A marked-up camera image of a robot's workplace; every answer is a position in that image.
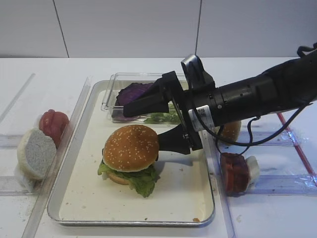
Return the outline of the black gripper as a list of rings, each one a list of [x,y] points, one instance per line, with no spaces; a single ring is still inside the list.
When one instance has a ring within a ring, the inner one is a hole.
[[[143,95],[123,106],[123,115],[130,118],[168,113],[168,102],[172,102],[181,123],[158,135],[159,150],[190,154],[190,151],[203,148],[199,132],[214,126],[210,110],[212,91],[194,90],[189,84],[188,89],[184,90],[172,71],[163,74]]]

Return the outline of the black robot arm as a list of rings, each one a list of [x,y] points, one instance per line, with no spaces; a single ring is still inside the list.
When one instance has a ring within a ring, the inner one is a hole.
[[[213,77],[197,55],[181,63],[188,89],[180,85],[175,72],[163,74],[136,100],[125,105],[125,117],[167,113],[169,102],[181,120],[177,127],[158,137],[162,151],[189,154],[202,149],[199,132],[212,133],[215,126],[229,122],[294,110],[299,114],[317,98],[317,50],[300,47],[296,59],[263,73],[216,87]]]

